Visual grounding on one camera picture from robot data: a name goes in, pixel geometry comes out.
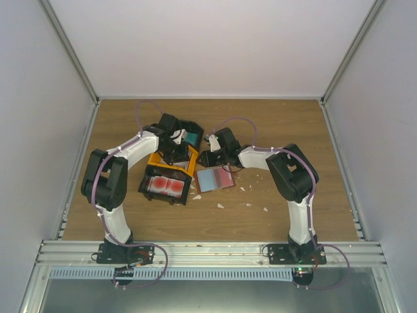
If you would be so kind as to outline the brown leather card holder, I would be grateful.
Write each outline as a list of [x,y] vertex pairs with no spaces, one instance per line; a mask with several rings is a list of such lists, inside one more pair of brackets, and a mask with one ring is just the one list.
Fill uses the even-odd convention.
[[231,188],[236,185],[229,165],[198,170],[193,178],[199,193]]

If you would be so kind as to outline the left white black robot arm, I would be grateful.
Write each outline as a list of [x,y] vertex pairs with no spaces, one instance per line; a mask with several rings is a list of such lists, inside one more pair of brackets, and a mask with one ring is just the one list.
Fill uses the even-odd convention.
[[103,225],[104,242],[92,255],[97,263],[149,263],[153,243],[134,244],[123,202],[128,187],[128,172],[139,161],[153,153],[161,153],[165,160],[187,162],[190,150],[187,129],[178,125],[165,127],[153,124],[142,128],[134,137],[107,151],[95,149],[89,157],[81,193],[96,210]]

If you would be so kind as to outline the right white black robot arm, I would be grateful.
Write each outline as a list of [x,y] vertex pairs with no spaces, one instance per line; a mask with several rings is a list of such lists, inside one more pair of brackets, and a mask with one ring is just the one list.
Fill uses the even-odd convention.
[[229,164],[240,169],[269,171],[289,208],[289,258],[297,264],[311,258],[317,248],[312,202],[319,176],[297,145],[291,143],[279,148],[246,145],[234,151],[226,147],[206,150],[198,157],[197,163],[205,168]]

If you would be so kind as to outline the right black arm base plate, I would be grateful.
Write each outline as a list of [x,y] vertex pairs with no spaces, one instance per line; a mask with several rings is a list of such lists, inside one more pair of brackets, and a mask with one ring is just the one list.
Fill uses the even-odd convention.
[[268,258],[270,265],[326,265],[326,254],[324,249],[313,251],[296,261],[290,253],[289,245],[283,243],[267,244],[262,246],[261,255]]

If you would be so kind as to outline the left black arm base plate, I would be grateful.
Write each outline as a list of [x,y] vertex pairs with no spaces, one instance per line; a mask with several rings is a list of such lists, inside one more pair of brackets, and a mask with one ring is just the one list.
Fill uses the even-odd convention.
[[154,248],[151,246],[125,247],[104,241],[91,259],[99,264],[125,264],[129,266],[153,263]]

